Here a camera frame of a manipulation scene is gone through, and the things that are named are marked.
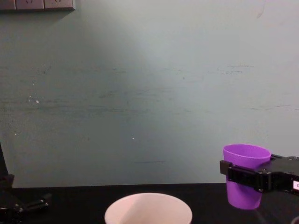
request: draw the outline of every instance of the power outlet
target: power outlet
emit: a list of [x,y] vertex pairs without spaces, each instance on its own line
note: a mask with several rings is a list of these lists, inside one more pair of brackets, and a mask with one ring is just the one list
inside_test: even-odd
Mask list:
[[43,10],[43,0],[16,0],[17,10]]
[[14,0],[0,0],[0,11],[15,10]]
[[74,10],[74,0],[44,0],[46,10]]

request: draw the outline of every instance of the purple cup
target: purple cup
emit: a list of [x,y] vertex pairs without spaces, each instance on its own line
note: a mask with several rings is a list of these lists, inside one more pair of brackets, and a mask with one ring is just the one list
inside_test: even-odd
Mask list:
[[[260,146],[249,144],[233,144],[223,148],[225,161],[237,166],[257,168],[262,163],[270,160],[271,152]],[[247,187],[226,179],[228,202],[239,209],[253,210],[261,202],[262,194],[251,187]]]

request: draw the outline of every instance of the white bowl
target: white bowl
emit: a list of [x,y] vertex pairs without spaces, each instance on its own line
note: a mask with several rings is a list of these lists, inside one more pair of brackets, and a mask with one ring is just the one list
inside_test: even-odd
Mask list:
[[143,193],[119,199],[105,213],[106,224],[190,224],[192,212],[182,200]]

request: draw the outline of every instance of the table surface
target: table surface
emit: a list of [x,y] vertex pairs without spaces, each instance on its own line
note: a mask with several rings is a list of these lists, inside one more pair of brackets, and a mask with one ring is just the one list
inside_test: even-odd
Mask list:
[[104,224],[107,207],[117,199],[136,193],[157,192],[186,202],[192,224],[289,224],[299,216],[299,197],[281,193],[263,195],[256,210],[239,210],[228,204],[226,186],[216,184],[122,185],[67,188],[12,189],[24,202],[53,194],[51,208],[34,215],[24,224]]

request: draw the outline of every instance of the white label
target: white label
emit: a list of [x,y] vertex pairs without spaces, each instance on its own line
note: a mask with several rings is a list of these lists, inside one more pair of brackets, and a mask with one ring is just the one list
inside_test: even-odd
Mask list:
[[293,188],[296,190],[299,190],[299,182],[298,181],[293,182]]

